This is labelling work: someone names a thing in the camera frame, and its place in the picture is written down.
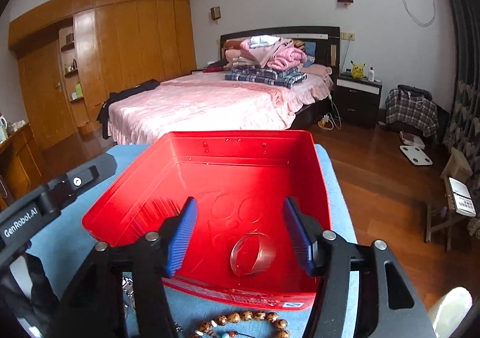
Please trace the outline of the silver wrist watch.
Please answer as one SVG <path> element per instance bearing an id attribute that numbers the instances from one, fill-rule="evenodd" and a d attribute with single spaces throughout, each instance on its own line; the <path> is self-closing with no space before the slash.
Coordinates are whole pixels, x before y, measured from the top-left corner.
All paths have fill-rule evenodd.
<path id="1" fill-rule="evenodd" d="M 136 312 L 135 298 L 134 298 L 134 284 L 131 277 L 124 275 L 122 277 L 122 291 L 124 294 L 124 313 L 128 315 L 129 312 Z"/>

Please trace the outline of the white bathroom scale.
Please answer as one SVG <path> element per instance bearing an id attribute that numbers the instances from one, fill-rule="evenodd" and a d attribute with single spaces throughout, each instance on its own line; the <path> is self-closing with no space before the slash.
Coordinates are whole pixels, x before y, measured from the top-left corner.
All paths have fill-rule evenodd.
<path id="1" fill-rule="evenodd" d="M 417 146 L 401 145 L 400 151 L 414 166 L 431 166 L 433 164 L 428 155 Z"/>

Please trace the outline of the blue table cloth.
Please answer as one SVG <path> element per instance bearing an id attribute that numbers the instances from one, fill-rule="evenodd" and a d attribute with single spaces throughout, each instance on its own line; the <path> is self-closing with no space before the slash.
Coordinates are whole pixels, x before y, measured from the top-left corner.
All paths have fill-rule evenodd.
<path id="1" fill-rule="evenodd" d="M 108 150 L 107 152 L 115 158 L 117 163 L 115 175 L 80 195 L 72 205 L 63 210 L 58 219 L 47 225 L 32 238 L 32 245 L 28 252 L 41 259 L 46 277 L 59 299 L 63 296 L 66 287 L 96 243 L 94 238 L 81 225 L 83 215 L 116 177 L 146 148 L 147 145 L 116 145 Z M 357 243 L 351 216 L 330 157 L 326 149 L 320 144 L 315 144 L 315 148 L 326 183 L 333 231 L 337 232 L 346 241 Z M 350 274 L 350 288 L 342 337 L 353 337 L 358 289 L 359 275 L 357 272 L 352 272 Z M 227 314 L 243 308 L 197 298 L 184 292 L 178 292 L 175 289 L 166 288 L 165 291 L 172 316 L 183 328 L 184 337 L 193 334 L 193 330 L 202 321 L 210 321 L 216 315 Z M 310 309 L 280 312 L 280 316 L 289 323 L 288 329 L 292 337 L 302 336 L 309 314 Z M 225 329 L 237 330 L 253 337 L 272 337 L 274 335 L 268 323 L 260 322 L 238 323 L 235 328 L 223 328 L 223 330 Z"/>

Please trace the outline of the white box on stool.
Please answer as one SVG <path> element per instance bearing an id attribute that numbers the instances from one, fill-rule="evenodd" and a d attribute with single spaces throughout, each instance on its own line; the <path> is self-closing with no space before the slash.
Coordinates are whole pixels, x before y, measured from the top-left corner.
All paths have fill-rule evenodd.
<path id="1" fill-rule="evenodd" d="M 477 212 L 467 186 L 452 177 L 448 177 L 448 183 L 456 213 L 467 217 L 475 217 Z"/>

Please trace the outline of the wooden side cabinet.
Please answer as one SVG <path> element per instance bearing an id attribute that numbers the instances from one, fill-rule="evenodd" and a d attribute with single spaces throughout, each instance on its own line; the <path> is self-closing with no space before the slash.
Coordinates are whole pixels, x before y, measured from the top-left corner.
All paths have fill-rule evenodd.
<path id="1" fill-rule="evenodd" d="M 1 144 L 1 210 L 40 186 L 46 180 L 46 169 L 27 123 Z"/>

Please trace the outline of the left wall lamp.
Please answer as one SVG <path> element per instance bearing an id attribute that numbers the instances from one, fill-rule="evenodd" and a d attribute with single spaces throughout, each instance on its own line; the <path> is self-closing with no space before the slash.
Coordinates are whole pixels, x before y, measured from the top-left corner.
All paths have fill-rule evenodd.
<path id="1" fill-rule="evenodd" d="M 218 21 L 221 18 L 221 8 L 212 7 L 210 9 L 210 16 L 212 21 Z"/>

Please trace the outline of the wooden wardrobe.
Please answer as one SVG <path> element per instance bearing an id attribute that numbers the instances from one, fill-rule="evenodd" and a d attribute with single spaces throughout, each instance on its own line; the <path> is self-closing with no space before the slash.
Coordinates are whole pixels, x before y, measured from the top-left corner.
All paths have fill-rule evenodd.
<path id="1" fill-rule="evenodd" d="M 47 150 L 92 130 L 112 92 L 196 67 L 190 0 L 50 0 L 9 25 L 32 134 Z"/>

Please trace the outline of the black garment on bed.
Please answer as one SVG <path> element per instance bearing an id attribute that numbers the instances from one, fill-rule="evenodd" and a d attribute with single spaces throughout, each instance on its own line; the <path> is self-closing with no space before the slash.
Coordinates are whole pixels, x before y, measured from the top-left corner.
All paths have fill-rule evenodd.
<path id="1" fill-rule="evenodd" d="M 107 140 L 110 135 L 108 132 L 108 121 L 109 121 L 109 107 L 113 103 L 122 101 L 128 97 L 143 93 L 145 91 L 150 91 L 156 89 L 161 83 L 158 80 L 148 80 L 141 83 L 140 85 L 134 86 L 130 89 L 125 89 L 120 92 L 112 92 L 109 94 L 106 102 L 100 108 L 100 111 L 97 115 L 97 122 L 102 126 L 102 137 L 104 140 Z"/>

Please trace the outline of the bed with pink cover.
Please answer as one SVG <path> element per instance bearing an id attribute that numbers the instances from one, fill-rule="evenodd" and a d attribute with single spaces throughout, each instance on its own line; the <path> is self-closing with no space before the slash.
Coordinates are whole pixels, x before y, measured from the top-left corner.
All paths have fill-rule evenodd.
<path id="1" fill-rule="evenodd" d="M 307 56 L 300 71 L 306 80 L 287 89 L 224 79 L 227 60 L 218 72 L 195 72 L 160 82 L 156 89 L 109 107 L 108 132 L 119 145 L 152 144 L 172 131 L 308 129 L 326 109 L 334 87 L 332 74 L 340 58 L 340 29 L 290 26 L 230 33 L 227 41 L 259 35 L 292 39 Z"/>

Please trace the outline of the small wooden stool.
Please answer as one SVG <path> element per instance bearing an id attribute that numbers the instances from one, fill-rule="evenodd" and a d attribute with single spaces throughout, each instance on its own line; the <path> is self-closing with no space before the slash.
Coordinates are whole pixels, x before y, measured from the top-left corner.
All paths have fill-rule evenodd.
<path id="1" fill-rule="evenodd" d="M 478 217 L 477 210 L 477 215 L 475 217 L 467 217 L 462 214 L 456 213 L 451 197 L 452 195 L 450 186 L 448 183 L 448 177 L 452 177 L 467 186 L 467 181 L 472 175 L 473 171 L 464 154 L 461 151 L 452 148 L 450 158 L 448 159 L 447 165 L 443 169 L 440 176 L 445 187 L 445 196 L 447 202 L 443 206 L 433 207 L 431 204 L 427 206 L 425 243 L 429 243 L 432 241 L 432 236 L 434 233 L 445 232 L 447 236 L 445 249 L 447 251 L 451 251 L 453 226 L 463 220 L 471 220 Z"/>

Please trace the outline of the white kettle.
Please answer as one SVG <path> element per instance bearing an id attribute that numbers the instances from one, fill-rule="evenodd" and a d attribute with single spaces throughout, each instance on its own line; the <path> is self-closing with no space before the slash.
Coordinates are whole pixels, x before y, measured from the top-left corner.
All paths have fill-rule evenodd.
<path id="1" fill-rule="evenodd" d="M 6 118 L 0 114 L 0 143 L 5 142 L 5 140 L 8 138 L 7 127 L 8 123 Z"/>

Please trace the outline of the white lotion bottle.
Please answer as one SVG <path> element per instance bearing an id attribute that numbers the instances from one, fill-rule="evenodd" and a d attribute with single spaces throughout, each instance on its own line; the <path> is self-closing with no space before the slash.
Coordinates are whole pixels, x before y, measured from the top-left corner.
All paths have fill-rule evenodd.
<path id="1" fill-rule="evenodd" d="M 374 82 L 375 81 L 375 72 L 374 72 L 374 69 L 372 67 L 368 70 L 368 81 L 369 82 Z"/>

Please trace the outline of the yellow pikachu toy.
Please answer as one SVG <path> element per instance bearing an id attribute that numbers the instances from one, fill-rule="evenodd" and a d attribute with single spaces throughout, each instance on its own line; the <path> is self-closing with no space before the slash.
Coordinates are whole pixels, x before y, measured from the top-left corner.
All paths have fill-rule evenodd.
<path id="1" fill-rule="evenodd" d="M 353 79 L 363 79 L 364 78 L 364 70 L 365 70 L 365 64 L 356 64 L 353 61 L 351 61 L 352 64 L 352 69 L 351 69 L 351 75 Z"/>

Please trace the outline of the white plastic bag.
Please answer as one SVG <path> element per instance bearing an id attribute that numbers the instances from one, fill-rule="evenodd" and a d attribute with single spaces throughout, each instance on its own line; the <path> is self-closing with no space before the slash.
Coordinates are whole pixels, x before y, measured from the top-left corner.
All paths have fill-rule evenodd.
<path id="1" fill-rule="evenodd" d="M 428 310 L 436 337 L 450 337 L 473 305 L 470 292 L 456 287 L 441 297 Z"/>

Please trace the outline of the plaid bag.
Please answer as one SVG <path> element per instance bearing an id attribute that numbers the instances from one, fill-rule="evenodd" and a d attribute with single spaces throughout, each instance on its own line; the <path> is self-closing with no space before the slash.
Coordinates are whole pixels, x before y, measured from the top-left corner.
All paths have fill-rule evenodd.
<path id="1" fill-rule="evenodd" d="M 385 99 L 385 123 L 407 124 L 430 137 L 439 129 L 437 105 L 427 97 L 407 89 L 391 89 Z"/>

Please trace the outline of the dark patterned curtain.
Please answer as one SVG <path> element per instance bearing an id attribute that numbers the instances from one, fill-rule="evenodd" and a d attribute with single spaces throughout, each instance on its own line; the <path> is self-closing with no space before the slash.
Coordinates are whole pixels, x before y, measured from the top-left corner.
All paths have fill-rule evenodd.
<path id="1" fill-rule="evenodd" d="M 444 143 L 462 152 L 473 174 L 466 184 L 479 208 L 479 0 L 450 0 L 456 39 L 456 78 Z"/>

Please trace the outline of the red tin box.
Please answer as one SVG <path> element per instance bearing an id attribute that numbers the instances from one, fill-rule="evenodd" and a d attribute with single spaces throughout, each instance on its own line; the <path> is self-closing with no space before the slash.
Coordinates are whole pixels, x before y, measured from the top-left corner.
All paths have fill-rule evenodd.
<path id="1" fill-rule="evenodd" d="M 304 214 L 330 228 L 325 183 L 306 131 L 167 133 L 121 172 L 82 224 L 99 241 L 128 245 L 193 197 L 196 226 L 168 287 L 233 306 L 305 310 L 318 281 L 298 264 L 283 205 L 292 197 Z M 250 232 L 270 236 L 277 255 L 266 271 L 238 277 L 230 253 Z"/>

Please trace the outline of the black white nightstand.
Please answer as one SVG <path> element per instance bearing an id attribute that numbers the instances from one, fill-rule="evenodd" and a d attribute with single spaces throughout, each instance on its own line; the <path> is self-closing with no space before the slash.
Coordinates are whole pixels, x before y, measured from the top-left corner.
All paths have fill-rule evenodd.
<path id="1" fill-rule="evenodd" d="M 335 84 L 334 103 L 342 120 L 368 129 L 375 128 L 382 89 L 381 81 L 340 75 Z"/>

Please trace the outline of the pile of folded clothes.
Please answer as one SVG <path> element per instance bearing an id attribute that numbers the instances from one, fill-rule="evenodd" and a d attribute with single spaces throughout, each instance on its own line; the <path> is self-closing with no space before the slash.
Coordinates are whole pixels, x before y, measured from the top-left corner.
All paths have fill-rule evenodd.
<path id="1" fill-rule="evenodd" d="M 291 89 L 307 78 L 300 66 L 307 56 L 292 39 L 259 35 L 224 45 L 224 79 Z"/>

